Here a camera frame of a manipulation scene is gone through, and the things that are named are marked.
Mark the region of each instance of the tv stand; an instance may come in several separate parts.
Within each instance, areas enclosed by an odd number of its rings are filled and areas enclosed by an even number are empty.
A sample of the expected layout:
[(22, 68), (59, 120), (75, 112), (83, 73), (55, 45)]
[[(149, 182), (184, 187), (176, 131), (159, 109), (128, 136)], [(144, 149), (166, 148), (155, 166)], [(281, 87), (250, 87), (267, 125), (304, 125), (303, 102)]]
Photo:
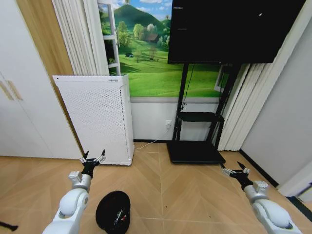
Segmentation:
[[(227, 103), (232, 87), (236, 80), (241, 64), (233, 64), (226, 86), (224, 87), (218, 108), (213, 112), (182, 112), (182, 102), (186, 84), (189, 64), (183, 66), (179, 99), (176, 108), (175, 126), (172, 141), (167, 143), (170, 160), (172, 163), (187, 164), (220, 164), (225, 159), (219, 153), (218, 146), (224, 124), (222, 110)], [(180, 141), (182, 122), (211, 122), (210, 130), (205, 141)], [(213, 134), (217, 123), (220, 123), (215, 144), (212, 144)]]

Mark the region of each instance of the cabinet handle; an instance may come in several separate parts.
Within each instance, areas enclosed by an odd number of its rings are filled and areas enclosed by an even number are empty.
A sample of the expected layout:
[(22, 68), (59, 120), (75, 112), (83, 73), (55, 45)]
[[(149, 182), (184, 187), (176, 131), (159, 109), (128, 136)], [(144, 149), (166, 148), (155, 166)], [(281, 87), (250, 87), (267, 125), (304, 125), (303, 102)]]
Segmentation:
[(19, 93), (18, 90), (16, 89), (15, 85), (13, 84), (13, 82), (10, 81), (10, 80), (7, 80), (6, 82), (7, 82), (8, 85), (10, 86), (10, 88), (11, 88), (11, 90), (13, 91), (14, 95), (16, 96), (16, 98), (17, 98), (18, 100), (23, 101), (23, 99), (21, 98), (20, 93)]
[(9, 91), (6, 88), (6, 86), (4, 85), (4, 83), (1, 80), (0, 80), (0, 87), (3, 90), (4, 94), (7, 96), (7, 98), (9, 100), (13, 100), (12, 95), (9, 93)]

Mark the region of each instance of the wooden floor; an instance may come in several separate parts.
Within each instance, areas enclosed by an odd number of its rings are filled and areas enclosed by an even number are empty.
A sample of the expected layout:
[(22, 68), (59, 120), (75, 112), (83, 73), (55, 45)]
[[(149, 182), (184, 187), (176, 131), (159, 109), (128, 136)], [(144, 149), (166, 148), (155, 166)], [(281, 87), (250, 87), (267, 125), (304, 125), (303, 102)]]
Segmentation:
[[(222, 155), (228, 168), (238, 168), (240, 161), (251, 169), (251, 180), (264, 180), (239, 153)], [(0, 157), (0, 166), (0, 221), (19, 225), (14, 233), (21, 234), (43, 231), (71, 188), (68, 174), (82, 169), (78, 160), (17, 157)], [(136, 150), (129, 167), (96, 167), (81, 234), (104, 233), (95, 222), (95, 210), (114, 190), (130, 197), (130, 234), (266, 233), (235, 179), (223, 175), (217, 165), (173, 165), (165, 144)], [(312, 233), (312, 223), (275, 188), (270, 188), (269, 195), (290, 213), (303, 233)], [(0, 234), (6, 233), (10, 231), (0, 228)]]
[(312, 202), (304, 202), (303, 203), (311, 212), (312, 212)]

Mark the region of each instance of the white air purifier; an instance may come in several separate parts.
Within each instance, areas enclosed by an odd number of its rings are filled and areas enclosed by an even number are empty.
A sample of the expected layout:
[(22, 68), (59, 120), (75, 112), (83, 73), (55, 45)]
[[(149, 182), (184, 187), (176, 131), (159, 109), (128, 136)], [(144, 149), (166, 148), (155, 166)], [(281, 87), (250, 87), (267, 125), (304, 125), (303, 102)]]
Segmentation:
[(53, 76), (84, 152), (102, 164), (131, 165), (134, 153), (128, 76)]

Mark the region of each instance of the power outlet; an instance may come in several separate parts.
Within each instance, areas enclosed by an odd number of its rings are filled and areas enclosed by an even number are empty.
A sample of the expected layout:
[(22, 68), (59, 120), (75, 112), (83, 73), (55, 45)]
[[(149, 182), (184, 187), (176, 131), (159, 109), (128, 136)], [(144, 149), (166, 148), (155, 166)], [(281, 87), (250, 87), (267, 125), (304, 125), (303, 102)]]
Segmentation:
[(171, 120), (166, 120), (166, 128), (169, 130), (171, 127)]

